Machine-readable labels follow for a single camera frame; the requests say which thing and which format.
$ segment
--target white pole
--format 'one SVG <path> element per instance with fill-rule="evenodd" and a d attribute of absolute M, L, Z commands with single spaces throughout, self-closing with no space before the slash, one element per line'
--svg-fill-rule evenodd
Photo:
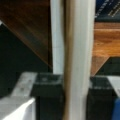
<path fill-rule="evenodd" d="M 64 0 L 51 0 L 53 73 L 64 70 Z"/>
<path fill-rule="evenodd" d="M 69 29 L 66 45 L 69 69 L 65 78 L 70 83 L 65 120 L 85 120 L 90 66 L 93 47 L 95 0 L 70 0 Z"/>

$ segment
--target wooden panel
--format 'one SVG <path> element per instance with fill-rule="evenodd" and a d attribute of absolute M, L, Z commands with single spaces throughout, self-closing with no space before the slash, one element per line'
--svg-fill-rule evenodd
<path fill-rule="evenodd" d="M 44 62 L 52 66 L 49 0 L 1 0 L 0 20 Z"/>
<path fill-rule="evenodd" d="M 93 56 L 120 56 L 120 23 L 95 23 Z"/>

